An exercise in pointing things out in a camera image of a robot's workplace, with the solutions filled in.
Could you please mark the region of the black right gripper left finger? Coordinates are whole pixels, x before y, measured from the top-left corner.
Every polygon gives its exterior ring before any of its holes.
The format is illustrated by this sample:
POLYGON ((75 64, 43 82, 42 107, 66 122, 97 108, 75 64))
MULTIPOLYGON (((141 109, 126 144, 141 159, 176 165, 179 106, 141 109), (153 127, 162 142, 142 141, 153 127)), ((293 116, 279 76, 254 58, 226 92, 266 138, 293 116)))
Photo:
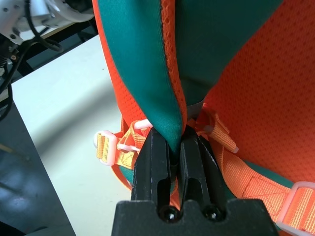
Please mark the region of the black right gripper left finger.
POLYGON ((152 128, 134 164, 131 199, 168 205, 170 190, 169 145, 152 128))

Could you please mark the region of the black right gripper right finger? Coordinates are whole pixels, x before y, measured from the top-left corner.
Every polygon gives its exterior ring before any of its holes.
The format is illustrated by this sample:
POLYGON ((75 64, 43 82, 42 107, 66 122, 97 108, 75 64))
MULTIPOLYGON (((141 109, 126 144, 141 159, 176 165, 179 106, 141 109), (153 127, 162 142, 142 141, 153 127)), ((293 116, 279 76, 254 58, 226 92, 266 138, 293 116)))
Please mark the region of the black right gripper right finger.
POLYGON ((225 206, 221 171, 209 142, 186 126, 180 145, 180 204, 193 200, 200 206, 225 206))

